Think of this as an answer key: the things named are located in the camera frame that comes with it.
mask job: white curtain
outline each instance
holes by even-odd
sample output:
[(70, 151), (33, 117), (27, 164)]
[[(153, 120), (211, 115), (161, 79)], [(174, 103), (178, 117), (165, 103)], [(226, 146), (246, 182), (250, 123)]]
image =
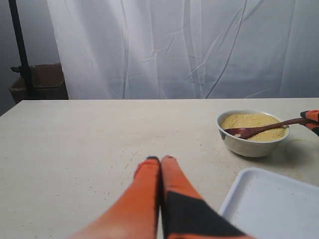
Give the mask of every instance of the white curtain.
[(319, 97), (319, 0), (47, 0), (71, 99)]

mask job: yellow food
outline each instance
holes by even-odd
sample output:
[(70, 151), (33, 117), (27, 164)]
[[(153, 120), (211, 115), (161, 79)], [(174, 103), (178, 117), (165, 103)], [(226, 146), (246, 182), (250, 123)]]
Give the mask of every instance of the yellow food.
[[(266, 126), (274, 123), (279, 123), (279, 121), (269, 115), (265, 114), (251, 114), (251, 115), (231, 115), (225, 119), (221, 124), (223, 129), (228, 128), (251, 128), (251, 127), (260, 127)], [(261, 132), (257, 135), (250, 137), (248, 140), (251, 141), (273, 141), (284, 137), (286, 129), (273, 128), (264, 132)]]

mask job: spoon handle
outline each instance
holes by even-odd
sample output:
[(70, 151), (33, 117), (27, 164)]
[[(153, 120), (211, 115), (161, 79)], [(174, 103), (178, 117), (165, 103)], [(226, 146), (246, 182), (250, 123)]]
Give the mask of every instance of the spoon handle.
[(267, 125), (265, 126), (265, 128), (277, 128), (277, 127), (281, 127), (284, 125), (291, 125), (291, 124), (297, 124), (297, 123), (309, 123), (311, 120), (309, 119), (304, 119), (304, 118), (297, 118), (297, 119), (290, 119), (290, 120), (286, 120), (280, 123), (275, 123), (275, 124), (271, 124), (271, 125)]

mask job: metal stand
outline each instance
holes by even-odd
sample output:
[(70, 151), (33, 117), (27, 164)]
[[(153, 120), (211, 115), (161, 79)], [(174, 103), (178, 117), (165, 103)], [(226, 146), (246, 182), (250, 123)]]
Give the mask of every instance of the metal stand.
[(28, 98), (34, 99), (35, 90), (32, 83), (32, 73), (28, 63), (28, 59), (26, 57), (24, 40), (23, 40), (20, 19), (19, 19), (19, 13), (16, 6), (16, 0), (9, 0), (9, 6), (10, 6), (11, 17), (12, 17), (12, 22), (13, 22), (13, 27), (15, 32), (16, 43), (18, 45), (20, 61), (21, 61), (21, 66), (11, 67), (11, 69), (14, 72), (20, 73), (21, 77), (24, 79)]

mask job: white tray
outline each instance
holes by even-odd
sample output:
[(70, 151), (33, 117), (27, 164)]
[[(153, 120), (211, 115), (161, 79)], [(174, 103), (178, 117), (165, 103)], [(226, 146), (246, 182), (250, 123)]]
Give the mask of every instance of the white tray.
[(219, 213), (258, 239), (319, 238), (319, 188), (263, 169), (241, 171)]

